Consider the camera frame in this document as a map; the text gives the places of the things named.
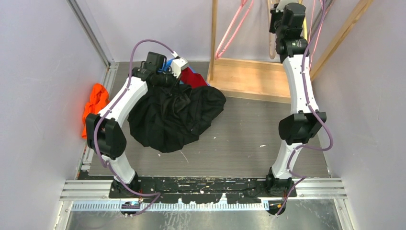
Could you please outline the red pleated skirt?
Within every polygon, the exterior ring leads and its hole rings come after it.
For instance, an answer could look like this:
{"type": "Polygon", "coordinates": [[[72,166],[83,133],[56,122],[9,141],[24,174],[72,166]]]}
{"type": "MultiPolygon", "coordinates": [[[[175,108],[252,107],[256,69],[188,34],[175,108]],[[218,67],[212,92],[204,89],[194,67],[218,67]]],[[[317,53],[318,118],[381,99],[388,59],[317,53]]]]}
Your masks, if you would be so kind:
{"type": "Polygon", "coordinates": [[[190,85],[193,89],[209,86],[203,76],[187,67],[181,71],[180,80],[183,84],[190,85]]]}

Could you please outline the wooden hanger with metal hook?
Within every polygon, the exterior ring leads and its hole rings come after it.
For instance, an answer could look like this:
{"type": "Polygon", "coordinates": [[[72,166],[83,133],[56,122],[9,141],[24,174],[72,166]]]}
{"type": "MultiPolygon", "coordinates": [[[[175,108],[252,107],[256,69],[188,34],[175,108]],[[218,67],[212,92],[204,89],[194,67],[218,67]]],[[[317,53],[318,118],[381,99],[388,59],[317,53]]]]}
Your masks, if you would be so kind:
{"type": "Polygon", "coordinates": [[[304,21],[303,21],[303,38],[306,40],[306,41],[308,41],[308,31],[307,31],[307,19],[306,19],[306,17],[304,18],[304,21]]]}

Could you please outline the black garment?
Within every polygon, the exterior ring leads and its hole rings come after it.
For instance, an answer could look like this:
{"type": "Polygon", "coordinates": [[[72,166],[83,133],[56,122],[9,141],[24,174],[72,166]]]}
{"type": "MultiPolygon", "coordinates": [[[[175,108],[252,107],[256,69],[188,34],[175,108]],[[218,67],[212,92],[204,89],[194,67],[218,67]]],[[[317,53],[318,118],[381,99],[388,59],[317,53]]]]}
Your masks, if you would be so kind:
{"type": "Polygon", "coordinates": [[[200,135],[224,110],[226,97],[211,86],[148,86],[128,115],[130,135],[143,147],[162,153],[181,150],[200,135]]]}

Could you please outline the pink wire hanger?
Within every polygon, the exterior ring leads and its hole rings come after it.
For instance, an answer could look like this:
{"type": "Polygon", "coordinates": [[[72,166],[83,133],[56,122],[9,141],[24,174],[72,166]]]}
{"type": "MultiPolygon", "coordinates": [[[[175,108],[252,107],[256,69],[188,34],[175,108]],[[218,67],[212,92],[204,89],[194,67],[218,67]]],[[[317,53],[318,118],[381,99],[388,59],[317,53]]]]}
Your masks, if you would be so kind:
{"type": "Polygon", "coordinates": [[[312,18],[311,18],[311,28],[308,31],[308,38],[313,42],[312,47],[309,50],[310,53],[310,60],[309,60],[309,70],[312,69],[312,64],[314,61],[314,55],[318,46],[319,38],[321,35],[321,30],[323,27],[324,20],[329,13],[332,4],[334,4],[333,0],[320,0],[320,12],[317,15],[315,19],[313,19],[313,14],[312,13],[312,18]]]}

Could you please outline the pink plastic hanger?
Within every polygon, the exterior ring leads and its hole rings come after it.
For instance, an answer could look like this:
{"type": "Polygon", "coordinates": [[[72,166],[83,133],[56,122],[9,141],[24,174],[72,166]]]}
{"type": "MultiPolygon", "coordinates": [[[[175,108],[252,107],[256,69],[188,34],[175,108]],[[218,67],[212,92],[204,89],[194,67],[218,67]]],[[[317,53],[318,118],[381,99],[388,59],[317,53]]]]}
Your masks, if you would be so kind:
{"type": "Polygon", "coordinates": [[[215,53],[214,59],[221,58],[224,53],[228,50],[231,43],[234,41],[235,36],[239,32],[242,24],[246,20],[248,14],[251,11],[251,8],[254,4],[253,0],[241,0],[239,7],[237,8],[233,18],[231,19],[220,43],[218,44],[215,53]]]}

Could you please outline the blue plastic bin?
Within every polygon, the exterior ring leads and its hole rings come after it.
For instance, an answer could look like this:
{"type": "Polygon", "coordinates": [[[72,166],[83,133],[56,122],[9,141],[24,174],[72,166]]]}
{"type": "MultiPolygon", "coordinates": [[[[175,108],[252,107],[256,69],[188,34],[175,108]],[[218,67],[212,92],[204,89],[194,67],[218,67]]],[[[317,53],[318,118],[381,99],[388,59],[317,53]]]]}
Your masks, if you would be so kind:
{"type": "Polygon", "coordinates": [[[181,84],[189,85],[193,89],[209,86],[203,76],[194,71],[190,67],[188,61],[183,58],[174,58],[169,60],[164,65],[164,70],[169,70],[169,72],[174,75],[177,80],[180,80],[181,84]]]}

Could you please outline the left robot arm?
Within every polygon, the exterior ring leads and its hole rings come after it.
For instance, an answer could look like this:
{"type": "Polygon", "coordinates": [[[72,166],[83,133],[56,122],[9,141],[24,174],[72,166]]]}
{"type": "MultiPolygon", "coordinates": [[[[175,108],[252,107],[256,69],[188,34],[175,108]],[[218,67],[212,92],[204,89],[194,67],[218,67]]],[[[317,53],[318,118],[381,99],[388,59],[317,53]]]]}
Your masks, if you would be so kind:
{"type": "Polygon", "coordinates": [[[148,85],[171,86],[180,80],[189,64],[177,53],[173,56],[171,62],[167,62],[165,55],[149,52],[140,67],[130,68],[126,82],[108,105],[85,119],[88,146],[113,173],[113,188],[121,188],[128,198],[138,195],[140,183],[125,154],[127,141],[122,126],[136,103],[148,92],[148,85]]]}

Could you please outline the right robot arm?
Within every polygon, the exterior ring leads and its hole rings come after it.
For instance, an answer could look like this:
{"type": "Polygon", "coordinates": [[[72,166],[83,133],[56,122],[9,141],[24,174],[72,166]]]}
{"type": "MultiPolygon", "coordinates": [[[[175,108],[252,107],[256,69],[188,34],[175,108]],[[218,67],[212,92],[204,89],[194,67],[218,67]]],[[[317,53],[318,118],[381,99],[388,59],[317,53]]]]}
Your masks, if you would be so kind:
{"type": "Polygon", "coordinates": [[[292,169],[301,149],[326,122],[314,99],[309,76],[308,41],[303,37],[306,7],[296,0],[281,0],[270,10],[270,33],[287,75],[291,111],[278,125],[282,140],[275,163],[266,176],[266,192],[273,197],[293,187],[292,169]]]}

